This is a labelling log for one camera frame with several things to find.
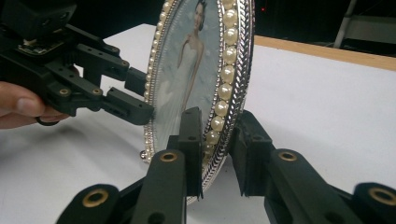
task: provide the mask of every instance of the finger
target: finger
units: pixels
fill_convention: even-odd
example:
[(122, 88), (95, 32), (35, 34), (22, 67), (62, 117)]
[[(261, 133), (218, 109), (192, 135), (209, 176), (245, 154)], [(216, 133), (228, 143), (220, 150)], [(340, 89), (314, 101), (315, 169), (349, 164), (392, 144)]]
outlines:
[(18, 128), (24, 125), (36, 123), (34, 118), (26, 117), (24, 115), (10, 113), (0, 117), (0, 129)]
[(40, 120), (46, 123), (50, 123), (50, 122), (57, 122), (57, 121), (61, 121), (63, 119), (67, 119), (70, 116), (66, 115), (66, 114), (61, 114), (58, 116), (41, 116)]
[(40, 117), (50, 117), (50, 116), (59, 116), (63, 113), (59, 112), (58, 110), (52, 108), (51, 106), (47, 105), (46, 109), (44, 110), (43, 114)]
[(24, 87), (0, 81), (0, 110), (14, 112), (28, 117), (41, 116), (44, 103), (32, 91)]
[(9, 113), (11, 113), (11, 112), (9, 112), (8, 110), (5, 110), (5, 109), (0, 108), (0, 117), (4, 116), (4, 115), (6, 115), (6, 114), (9, 114)]

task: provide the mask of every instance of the black bracket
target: black bracket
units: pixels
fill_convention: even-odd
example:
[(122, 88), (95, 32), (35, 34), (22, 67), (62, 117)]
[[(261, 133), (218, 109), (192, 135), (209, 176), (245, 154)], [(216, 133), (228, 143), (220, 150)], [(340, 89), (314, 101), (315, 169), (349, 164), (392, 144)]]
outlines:
[(201, 111), (186, 110), (180, 134), (154, 155), (143, 179), (121, 191), (103, 184), (82, 190), (57, 223), (186, 223), (186, 197), (202, 196), (201, 135)]
[[(70, 4), (61, 4), (61, 7), (67, 12), (73, 9), (73, 4)], [(6, 7), (30, 13), (12, 1), (7, 1)], [(12, 20), (15, 17), (7, 15), (9, 11), (4, 11), (2, 17), (14, 24)], [(36, 19), (41, 20), (43, 16), (47, 15), (40, 14)], [(13, 33), (20, 28), (18, 24), (12, 27), (3, 25), (0, 34), (0, 81), (23, 86), (40, 96), (45, 104), (70, 116), (75, 116), (78, 108), (86, 107), (91, 111), (104, 109), (135, 125), (147, 124), (154, 110), (151, 105), (115, 88), (104, 95), (100, 88), (102, 76), (108, 76), (125, 81), (127, 90), (143, 96), (145, 74), (130, 68), (129, 63), (120, 57), (120, 50), (107, 45), (99, 37), (69, 24), (60, 25), (62, 27), (52, 33), (37, 33), (30, 28), (27, 33), (21, 31), (22, 35), (36, 37), (30, 41)], [(82, 76), (71, 69), (74, 65), (83, 68)]]
[(271, 223), (396, 223), (395, 189), (362, 183), (349, 195), (330, 186), (300, 153), (276, 149), (248, 111), (236, 122), (230, 155), (241, 193), (265, 197)]

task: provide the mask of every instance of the picture frame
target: picture frame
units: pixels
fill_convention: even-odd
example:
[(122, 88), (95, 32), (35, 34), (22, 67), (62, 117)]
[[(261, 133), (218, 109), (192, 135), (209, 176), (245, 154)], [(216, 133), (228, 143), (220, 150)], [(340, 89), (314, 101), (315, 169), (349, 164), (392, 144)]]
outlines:
[(178, 135), (182, 111), (198, 106), (203, 122), (203, 190), (209, 188), (243, 110), (253, 36), (252, 0), (164, 2), (148, 62), (145, 102), (155, 110), (144, 128), (145, 162), (166, 149), (170, 135)]

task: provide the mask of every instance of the table surface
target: table surface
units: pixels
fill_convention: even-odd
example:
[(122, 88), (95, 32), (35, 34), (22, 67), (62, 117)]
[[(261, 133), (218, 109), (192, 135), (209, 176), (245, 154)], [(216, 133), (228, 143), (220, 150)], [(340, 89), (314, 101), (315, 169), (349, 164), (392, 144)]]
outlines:
[[(140, 25), (107, 44), (145, 71), (155, 27)], [(245, 109), (277, 148), (303, 154), (329, 183), (396, 188), (396, 72), (256, 45)], [(102, 88), (122, 89), (104, 78)], [(55, 223), (73, 197), (98, 183), (124, 189), (143, 177), (143, 128), (80, 109), (53, 127), (0, 131), (0, 223)], [(240, 197), (227, 159), (188, 223), (269, 223), (261, 197)]]

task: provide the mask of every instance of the silver frame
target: silver frame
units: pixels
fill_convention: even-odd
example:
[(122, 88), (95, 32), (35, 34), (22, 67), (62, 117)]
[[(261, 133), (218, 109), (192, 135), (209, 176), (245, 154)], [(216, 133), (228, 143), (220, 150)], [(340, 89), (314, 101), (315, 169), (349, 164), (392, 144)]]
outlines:
[[(156, 95), (156, 75), (159, 57), (163, 47), (163, 41), (167, 35), (167, 29), (170, 26), (172, 19), (177, 13), (178, 4), (183, 1), (189, 0), (166, 0), (163, 4), (163, 10), (160, 15), (160, 21), (158, 22), (156, 32), (153, 39), (151, 48), (151, 54), (148, 63), (147, 72), (147, 84), (145, 92), (145, 101), (155, 107)], [(254, 30), (254, 3), (252, 0), (206, 0), (206, 1), (217, 1), (219, 10), (219, 71), (216, 84), (216, 93), (213, 96), (213, 103), (209, 118), (207, 118), (207, 124), (204, 129), (203, 138), (206, 140), (208, 135), (217, 133), (219, 135), (219, 141), (215, 145), (209, 145), (205, 143), (206, 148), (204, 149), (205, 156), (203, 161), (203, 190), (210, 187), (211, 183), (215, 179), (219, 172), (219, 168), (224, 163), (224, 159), (227, 155), (227, 146), (230, 142), (230, 138), (233, 132), (233, 126), (237, 119), (238, 114), (243, 110), (245, 102), (248, 81), (250, 75), (251, 59), (253, 54), (253, 30)], [(230, 23), (230, 16), (236, 13), (237, 18), (235, 22)], [(230, 43), (229, 36), (225, 32), (229, 29), (237, 30), (237, 38), (235, 43)], [(227, 58), (228, 52), (232, 52), (231, 48), (236, 49), (236, 57), (234, 61), (230, 63)], [(226, 83), (223, 82), (221, 70), (226, 65), (231, 65), (234, 69), (234, 76), (232, 82), (232, 93), (228, 100), (221, 99), (221, 87)], [(212, 130), (211, 121), (217, 115), (217, 103), (219, 101), (226, 102), (228, 105), (228, 112), (222, 117), (224, 120), (224, 126), (222, 131), (214, 132)], [(141, 157), (145, 162), (150, 162), (152, 156), (155, 153), (154, 150), (154, 135), (152, 119), (148, 125), (145, 126), (145, 143), (146, 150), (142, 151)], [(189, 198), (188, 203), (195, 201), (195, 198)]]

